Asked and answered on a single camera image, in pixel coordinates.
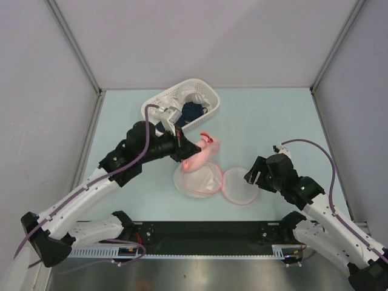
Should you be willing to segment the white bra from bag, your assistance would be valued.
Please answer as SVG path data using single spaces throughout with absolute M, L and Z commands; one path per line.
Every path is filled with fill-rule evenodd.
M 212 193 L 219 185 L 215 174 L 209 168 L 201 168 L 195 172 L 186 173 L 183 179 L 188 189 L 201 193 Z

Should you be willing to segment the right aluminium corner post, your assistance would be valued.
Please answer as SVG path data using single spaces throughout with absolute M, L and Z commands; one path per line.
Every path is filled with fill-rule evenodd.
M 367 0 L 357 0 L 352 6 L 352 9 L 350 10 L 349 15 L 347 16 L 343 26 L 341 27 L 337 37 L 335 38 L 335 41 L 331 46 L 328 55 L 326 56 L 322 66 L 320 67 L 317 75 L 315 76 L 312 82 L 312 85 L 310 86 L 310 92 L 312 95 L 315 94 L 316 90 L 321 84 L 321 81 L 330 69 L 330 66 L 333 64 L 337 54 L 345 43 L 346 38 L 348 37 L 351 29 L 355 25 L 357 19 L 361 15 L 362 10 L 364 9 L 367 3 Z

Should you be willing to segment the white bra in basket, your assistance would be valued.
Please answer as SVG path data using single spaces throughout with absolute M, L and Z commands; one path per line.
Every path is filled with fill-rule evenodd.
M 181 108 L 187 102 L 202 104 L 206 108 L 210 106 L 210 101 L 194 85 L 183 85 L 181 88 L 163 93 L 161 96 L 156 97 L 152 104 L 158 107 L 162 104 L 171 104 Z

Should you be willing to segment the white object bottom left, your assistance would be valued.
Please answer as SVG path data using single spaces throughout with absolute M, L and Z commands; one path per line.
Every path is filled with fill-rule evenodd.
M 1 290 L 31 290 L 35 271 L 29 265 L 34 258 L 33 250 L 30 247 L 24 247 L 8 268 Z

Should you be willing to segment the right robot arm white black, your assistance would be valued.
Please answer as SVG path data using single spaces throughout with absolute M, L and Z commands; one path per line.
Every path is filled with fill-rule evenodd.
M 279 235 L 284 242 L 310 246 L 337 266 L 354 290 L 387 290 L 387 248 L 343 218 L 324 189 L 300 176 L 287 155 L 257 157 L 244 179 L 262 190 L 279 192 L 297 207 L 281 220 Z

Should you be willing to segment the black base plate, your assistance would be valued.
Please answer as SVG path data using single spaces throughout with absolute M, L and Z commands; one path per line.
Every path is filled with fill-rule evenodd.
M 294 248 L 297 241 L 283 221 L 133 221 L 123 211 L 113 212 L 124 226 L 119 239 L 140 243 L 147 255 L 255 256 L 271 255 L 273 246 Z

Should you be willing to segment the left aluminium corner post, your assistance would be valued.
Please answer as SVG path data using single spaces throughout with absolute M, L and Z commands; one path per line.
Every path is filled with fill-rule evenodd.
M 50 13 L 53 16 L 53 19 L 57 23 L 60 32 L 62 33 L 65 41 L 70 47 L 77 63 L 79 64 L 81 70 L 85 74 L 89 84 L 93 88 L 94 92 L 99 96 L 102 92 L 102 89 L 98 85 L 95 75 L 93 74 L 85 55 L 83 54 L 67 20 L 64 17 L 63 12 L 61 11 L 57 1 L 55 0 L 45 0 L 44 1 Z

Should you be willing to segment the pink mesh laundry bag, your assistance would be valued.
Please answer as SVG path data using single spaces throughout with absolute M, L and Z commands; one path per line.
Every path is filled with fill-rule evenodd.
M 190 198 L 209 198 L 221 192 L 228 202 L 246 206 L 259 197 L 259 189 L 244 179 L 247 172 L 241 167 L 223 172 L 215 162 L 207 161 L 197 171 L 190 173 L 178 166 L 173 174 L 173 182 L 179 192 Z

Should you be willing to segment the aluminium corner post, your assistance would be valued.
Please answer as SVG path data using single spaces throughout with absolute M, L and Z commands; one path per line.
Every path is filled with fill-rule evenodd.
M 77 63 L 79 64 L 81 70 L 85 74 L 89 84 L 93 88 L 94 92 L 99 96 L 102 92 L 102 89 L 98 85 L 95 75 L 93 74 L 85 55 L 83 54 L 67 20 L 64 17 L 63 12 L 61 11 L 57 1 L 55 0 L 45 0 L 44 1 L 50 13 L 53 16 L 53 19 L 57 23 L 60 32 L 62 33 L 65 41 L 70 47 Z
M 350 10 L 349 15 L 347 16 L 343 26 L 341 27 L 337 37 L 335 38 L 335 41 L 331 46 L 328 55 L 326 56 L 322 66 L 320 67 L 317 75 L 315 76 L 312 82 L 312 85 L 310 86 L 310 92 L 312 95 L 315 94 L 316 90 L 321 84 L 321 81 L 330 69 L 330 66 L 333 64 L 337 54 L 345 43 L 346 38 L 348 37 L 351 29 L 355 25 L 357 19 L 361 15 L 362 10 L 364 9 L 367 3 L 367 0 L 357 0 L 352 6 L 352 9 Z

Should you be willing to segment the pink bra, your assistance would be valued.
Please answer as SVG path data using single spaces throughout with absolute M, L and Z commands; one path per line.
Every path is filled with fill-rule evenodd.
M 201 132 L 199 135 L 201 139 L 196 145 L 201 151 L 181 163 L 182 172 L 184 173 L 191 173 L 200 169 L 209 159 L 219 152 L 221 147 L 221 141 L 218 138 L 207 132 Z

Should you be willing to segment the white plastic perforated basket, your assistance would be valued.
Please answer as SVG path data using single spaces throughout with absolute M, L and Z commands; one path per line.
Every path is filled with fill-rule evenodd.
M 148 99 L 141 106 L 141 114 L 155 126 L 161 136 L 165 129 L 161 121 L 162 109 L 173 107 L 181 112 L 175 124 L 188 133 L 215 115 L 220 106 L 218 94 L 200 79 L 187 79 Z

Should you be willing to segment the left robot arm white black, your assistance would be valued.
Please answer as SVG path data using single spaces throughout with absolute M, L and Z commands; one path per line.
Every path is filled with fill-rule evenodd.
M 47 210 L 22 216 L 24 241 L 31 244 L 46 267 L 63 262 L 77 246 L 115 238 L 123 243 L 130 241 L 134 228 L 123 211 L 101 222 L 88 222 L 86 230 L 79 230 L 76 222 L 97 202 L 140 175 L 143 164 L 166 156 L 182 162 L 199 152 L 201 148 L 189 141 L 180 127 L 157 136 L 153 124 L 137 122 L 85 182 Z

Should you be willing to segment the dark blue bra in basket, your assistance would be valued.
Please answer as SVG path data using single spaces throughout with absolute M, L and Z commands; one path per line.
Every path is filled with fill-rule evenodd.
M 208 111 L 208 109 L 204 107 L 202 104 L 197 104 L 194 102 L 187 102 L 183 104 L 181 108 L 171 104 L 162 104 L 160 107 L 170 107 L 170 106 L 174 106 L 182 112 L 180 119 L 175 124 L 175 128 L 176 127 L 182 128 L 186 125 L 189 125 L 190 123 L 193 123 L 194 121 L 196 121 L 197 119 L 205 115 Z

